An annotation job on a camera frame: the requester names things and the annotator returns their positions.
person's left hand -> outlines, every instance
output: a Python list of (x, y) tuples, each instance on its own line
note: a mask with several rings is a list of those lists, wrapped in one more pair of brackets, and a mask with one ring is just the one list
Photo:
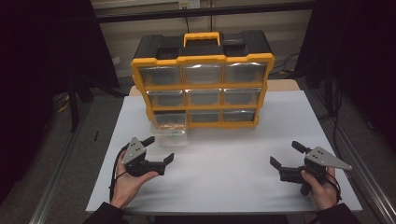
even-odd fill
[(128, 172), (126, 172), (125, 166), (122, 164), (122, 158), (124, 155), (125, 151), (121, 153), (118, 159), (116, 176), (119, 176), (122, 173), (124, 174), (117, 179), (113, 199), (110, 203), (120, 209), (125, 209), (125, 207), (134, 199), (137, 192), (140, 190), (140, 187), (142, 187), (144, 183), (158, 175), (158, 173), (154, 171), (148, 172), (139, 177), (129, 175)]

wall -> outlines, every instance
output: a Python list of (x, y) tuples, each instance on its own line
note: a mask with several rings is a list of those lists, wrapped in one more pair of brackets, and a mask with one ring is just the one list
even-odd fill
[[(210, 2), (212, 7), (232, 7), (301, 1), (201, 0), (201, 7), (210, 7)], [(178, 9), (178, 1), (172, 0), (127, 0), (123, 2), (92, 0), (92, 5), (97, 16)], [(239, 33), (243, 30), (263, 30), (276, 56), (277, 65), (283, 63), (288, 55), (300, 51), (310, 15), (311, 10), (213, 16), (212, 29), (228, 34)], [(188, 22), (191, 33), (210, 31), (210, 17), (188, 18)], [(128, 77), (132, 74), (130, 63), (143, 35), (182, 35), (187, 33), (187, 24), (184, 18), (103, 23), (101, 28), (110, 54), (114, 59), (120, 58), (120, 63), (115, 65), (118, 77)], [(296, 58), (290, 60), (288, 68), (292, 69), (295, 63)]]

transparent drawer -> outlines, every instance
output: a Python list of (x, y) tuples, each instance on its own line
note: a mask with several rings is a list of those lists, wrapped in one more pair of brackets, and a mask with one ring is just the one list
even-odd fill
[(181, 147), (188, 144), (185, 111), (162, 111), (154, 114), (150, 131), (161, 147)]
[(266, 63), (226, 64), (224, 68), (224, 82), (262, 82), (266, 65)]
[(147, 86), (175, 85), (181, 83), (178, 66), (141, 67), (139, 71)]
[(188, 105), (219, 105), (221, 89), (186, 90)]
[(224, 89), (225, 105), (256, 105), (261, 88)]
[(184, 105), (183, 91), (148, 91), (151, 106)]
[(220, 110), (191, 110), (190, 121), (193, 123), (219, 122)]
[(224, 109), (223, 120), (225, 122), (253, 121), (255, 113), (255, 109)]
[(221, 83), (221, 65), (217, 63), (188, 64), (181, 67), (186, 84)]

storage organizer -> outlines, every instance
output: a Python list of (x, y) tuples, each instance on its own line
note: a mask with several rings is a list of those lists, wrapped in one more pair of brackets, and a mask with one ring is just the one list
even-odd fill
[(274, 62), (264, 33), (243, 31), (144, 36), (131, 66), (152, 129), (172, 137), (256, 126)]

table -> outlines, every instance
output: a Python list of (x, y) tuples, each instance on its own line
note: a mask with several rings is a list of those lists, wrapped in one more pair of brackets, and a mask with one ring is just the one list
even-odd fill
[[(87, 206), (95, 211), (108, 202), (114, 160), (132, 136), (150, 136), (142, 97), (125, 97), (98, 180)], [(297, 167), (304, 155), (291, 147), (296, 140), (306, 147), (332, 152), (303, 91), (268, 91), (256, 128), (192, 129), (184, 147), (147, 147), (149, 161), (162, 161), (175, 152), (165, 175), (146, 183), (125, 210), (140, 215), (258, 215), (314, 211), (300, 185), (281, 182), (269, 163), (275, 157), (284, 166)], [(343, 171), (336, 176), (342, 203), (352, 211), (361, 205)]]

